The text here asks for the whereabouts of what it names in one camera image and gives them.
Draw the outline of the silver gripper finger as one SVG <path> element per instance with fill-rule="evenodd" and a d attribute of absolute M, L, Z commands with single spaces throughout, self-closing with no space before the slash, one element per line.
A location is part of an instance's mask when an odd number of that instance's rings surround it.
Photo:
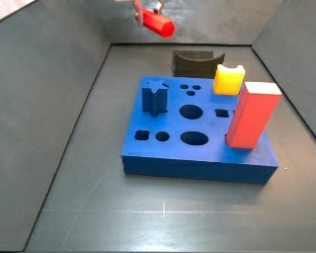
<path fill-rule="evenodd" d="M 164 0 L 157 0 L 157 3 L 156 3 L 156 6 L 154 6 L 154 13 L 156 14 L 161 14 L 161 9 L 162 9 L 162 6 L 164 6 Z"/>
<path fill-rule="evenodd" d="M 141 7 L 141 0 L 133 0 L 133 7 L 134 7 L 134 19 L 138 23 L 138 26 L 144 26 L 144 12 Z"/>

